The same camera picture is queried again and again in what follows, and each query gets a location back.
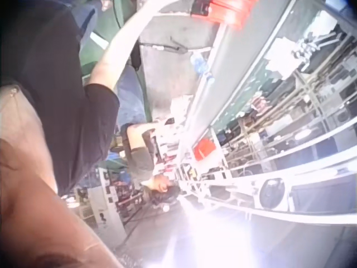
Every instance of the short sleeve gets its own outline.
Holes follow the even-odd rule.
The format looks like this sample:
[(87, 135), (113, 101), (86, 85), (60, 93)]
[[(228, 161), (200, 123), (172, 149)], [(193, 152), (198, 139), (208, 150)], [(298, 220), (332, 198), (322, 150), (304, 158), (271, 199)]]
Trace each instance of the short sleeve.
[(105, 160), (108, 155), (117, 122), (119, 100), (113, 91), (103, 85), (89, 84), (84, 90), (86, 98), (80, 133), (80, 157), (85, 165), (92, 166)]
[(154, 170), (153, 159), (147, 147), (132, 150), (128, 165), (135, 183), (150, 179)]

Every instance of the cable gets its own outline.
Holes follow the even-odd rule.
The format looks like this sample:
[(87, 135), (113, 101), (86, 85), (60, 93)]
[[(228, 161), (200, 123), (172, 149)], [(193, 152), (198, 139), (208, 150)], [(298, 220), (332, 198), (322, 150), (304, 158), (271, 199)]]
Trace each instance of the cable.
[(116, 1), (116, 0), (113, 0), (114, 18), (115, 18), (115, 21), (117, 22), (117, 25), (118, 25), (119, 30), (120, 30), (122, 27), (120, 26), (120, 23), (119, 23), (118, 14), (117, 14), (117, 8), (116, 8), (116, 6), (115, 6), (115, 1)]

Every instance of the black t-shirt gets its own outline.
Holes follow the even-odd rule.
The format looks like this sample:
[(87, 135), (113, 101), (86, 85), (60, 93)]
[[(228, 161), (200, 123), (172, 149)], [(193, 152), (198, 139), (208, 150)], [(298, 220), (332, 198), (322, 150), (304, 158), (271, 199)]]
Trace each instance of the black t-shirt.
[(150, 138), (150, 132), (147, 131), (143, 134), (146, 147), (131, 150), (127, 135), (129, 126), (130, 125), (124, 125), (120, 129), (120, 134), (123, 138), (123, 147), (128, 161), (128, 172), (131, 175), (132, 181), (136, 187), (138, 187), (141, 182), (150, 179), (152, 176), (155, 166), (153, 161), (155, 147)]
[(108, 88), (83, 87), (79, 29), (70, 10), (38, 1), (2, 32), (1, 75), (19, 82), (49, 147), (59, 195), (107, 156), (119, 101)]

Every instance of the water bottle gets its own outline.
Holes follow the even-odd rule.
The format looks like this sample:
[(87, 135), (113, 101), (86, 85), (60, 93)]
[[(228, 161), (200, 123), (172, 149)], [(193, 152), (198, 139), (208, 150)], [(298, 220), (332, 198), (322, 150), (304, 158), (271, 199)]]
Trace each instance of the water bottle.
[(194, 66), (195, 71), (206, 79), (208, 85), (212, 85), (215, 81), (212, 73), (209, 71), (209, 66), (206, 60), (202, 57), (201, 53), (193, 53), (191, 58), (191, 64)]

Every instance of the man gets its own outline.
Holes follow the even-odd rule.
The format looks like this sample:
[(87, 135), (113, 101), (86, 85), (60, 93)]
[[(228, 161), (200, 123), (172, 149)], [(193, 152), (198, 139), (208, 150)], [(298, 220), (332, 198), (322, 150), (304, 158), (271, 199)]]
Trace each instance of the man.
[[(83, 33), (80, 42), (82, 49), (97, 24), (99, 12), (111, 8), (112, 2), (110, 0), (91, 0), (75, 6), (73, 0), (66, 1), (72, 3), (70, 6), (72, 14)], [(143, 90), (132, 66), (125, 66), (114, 91), (120, 102), (117, 124), (123, 138), (123, 147), (132, 182), (137, 189), (141, 187), (141, 183), (145, 185), (156, 183), (149, 189), (156, 189), (161, 193), (166, 192), (167, 187), (172, 186), (170, 180), (161, 174), (153, 176), (155, 145), (151, 135), (155, 129), (161, 128), (162, 124), (160, 122), (147, 123)]]
[(122, 104), (117, 122), (132, 182), (137, 189), (141, 183), (147, 186), (155, 184), (151, 188), (166, 192), (167, 187), (171, 186), (169, 179), (161, 174), (153, 176), (155, 145), (152, 139), (154, 131), (159, 131), (165, 122), (147, 123), (143, 92), (131, 66), (125, 67), (117, 91)]
[(172, 2), (149, 0), (114, 37), (84, 88), (79, 28), (67, 7), (41, 1), (6, 17), (0, 248), (17, 267), (121, 267), (57, 194), (106, 157), (119, 108), (115, 84), (141, 31)]

